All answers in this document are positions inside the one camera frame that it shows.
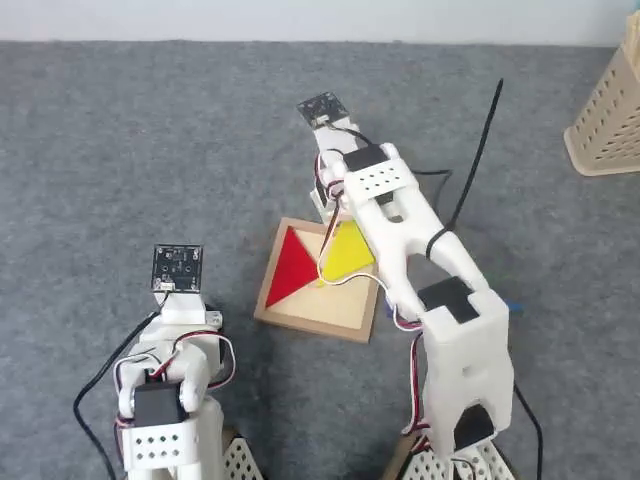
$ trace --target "circuit board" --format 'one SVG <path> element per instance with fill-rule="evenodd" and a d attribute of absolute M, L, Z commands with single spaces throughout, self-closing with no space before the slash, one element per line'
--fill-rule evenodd
<path fill-rule="evenodd" d="M 298 111 L 314 130 L 348 117 L 349 112 L 334 93 L 325 92 L 298 104 Z"/>
<path fill-rule="evenodd" d="M 202 252 L 202 245 L 156 245 L 151 290 L 200 293 Z"/>

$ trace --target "red triangle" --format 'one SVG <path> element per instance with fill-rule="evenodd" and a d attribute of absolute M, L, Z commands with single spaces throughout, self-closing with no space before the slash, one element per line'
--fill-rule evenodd
<path fill-rule="evenodd" d="M 317 278 L 318 271 L 315 260 L 304 248 L 293 228 L 288 227 L 271 280 L 266 307 L 269 308 Z"/>

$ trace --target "triangle puzzle piece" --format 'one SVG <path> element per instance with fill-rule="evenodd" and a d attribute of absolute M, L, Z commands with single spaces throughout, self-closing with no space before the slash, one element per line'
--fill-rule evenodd
<path fill-rule="evenodd" d="M 358 225 L 354 220 L 338 225 L 322 267 L 322 276 L 334 282 L 374 263 Z"/>
<path fill-rule="evenodd" d="M 269 308 L 318 278 L 316 261 L 311 258 L 292 227 L 284 234 L 282 249 L 265 303 Z"/>

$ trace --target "gray carpet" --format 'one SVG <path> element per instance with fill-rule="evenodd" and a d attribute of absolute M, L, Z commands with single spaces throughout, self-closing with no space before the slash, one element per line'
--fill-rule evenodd
<path fill-rule="evenodd" d="M 360 44 L 0 44 L 0 477 L 100 479 L 72 400 L 153 306 L 156 242 L 205 244 L 206 299 L 239 355 L 218 398 L 272 480 L 376 479 L 409 414 L 410 337 L 369 345 L 252 318 L 280 217 L 315 220 L 295 104 L 333 90 L 452 206 L 505 89 L 459 234 L 511 322 L 546 479 L 633 478 L 640 370 L 636 175 L 584 178 L 562 131 L 610 49 Z M 433 191 L 424 182 L 427 194 Z M 420 262 L 412 270 L 422 271 Z M 109 452 L 107 379 L 84 412 Z M 534 478 L 519 405 L 497 443 Z"/>

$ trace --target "robotic arm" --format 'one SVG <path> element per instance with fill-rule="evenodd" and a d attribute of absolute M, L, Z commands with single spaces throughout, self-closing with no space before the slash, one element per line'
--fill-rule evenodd
<path fill-rule="evenodd" d="M 391 143 L 375 145 L 335 95 L 298 109 L 320 150 L 311 198 L 323 221 L 353 218 L 376 258 L 387 302 L 419 322 L 429 370 L 422 403 L 427 435 L 441 458 L 494 438 L 511 421 L 509 310 L 459 238 L 446 231 Z M 356 139 L 365 140 L 360 148 Z M 451 278 L 416 291 L 407 256 L 420 254 Z"/>
<path fill-rule="evenodd" d="M 113 370 L 116 424 L 129 480 L 223 480 L 223 413 L 207 389 L 231 380 L 235 356 L 222 315 L 199 295 L 202 247 L 158 245 L 153 290 L 160 314 Z M 221 342 L 233 368 L 221 382 Z"/>

